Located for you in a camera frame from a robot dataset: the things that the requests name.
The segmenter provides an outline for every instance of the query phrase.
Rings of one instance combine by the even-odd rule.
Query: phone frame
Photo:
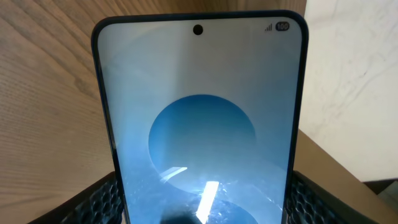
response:
[[[123,180],[121,178],[118,153],[114,142],[113,129],[111,124],[111,118],[109,115],[108,101],[106,98],[100,56],[98,53],[98,37],[100,35],[100,32],[108,25],[119,24],[119,23],[185,21],[185,20],[203,20],[203,19],[236,19],[236,18],[253,18],[253,17],[288,17],[297,22],[297,24],[300,26],[300,30],[302,33],[302,44],[301,44],[301,53],[300,53],[300,63],[298,68],[292,137],[290,140],[289,161],[287,166],[287,177],[285,184],[285,195],[284,195],[284,205],[283,205],[284,209],[282,211],[282,223],[285,223],[287,218],[285,210],[286,199],[290,194],[290,181],[293,171],[297,134],[299,131],[300,107],[301,107],[301,100],[303,93],[305,62],[307,59],[307,49],[308,49],[308,26],[304,18],[301,15],[297,14],[296,12],[288,10],[276,10],[276,11],[215,12],[215,13],[203,13],[203,14],[201,13],[201,14],[159,14],[159,15],[144,15],[144,16],[115,16],[115,17],[105,18],[99,21],[97,25],[95,25],[93,32],[91,34],[91,49],[93,51],[93,58],[94,58],[96,75],[98,79],[99,93],[101,95],[101,102],[103,106],[106,129],[108,131],[109,143],[111,145],[111,152],[112,152],[114,169],[116,173],[116,179],[118,181],[119,192],[121,192],[122,194],[121,198],[123,199],[124,216],[127,224],[130,224],[131,221],[129,219],[129,212],[127,209],[126,197],[124,194]]]

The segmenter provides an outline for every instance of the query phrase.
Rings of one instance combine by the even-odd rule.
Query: phone screen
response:
[[[101,30],[130,222],[281,223],[302,42],[287,17]]]

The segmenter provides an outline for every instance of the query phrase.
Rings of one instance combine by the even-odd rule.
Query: wood grain surface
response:
[[[2,0],[0,223],[27,223],[113,170],[91,56],[109,16],[291,9],[305,0]]]

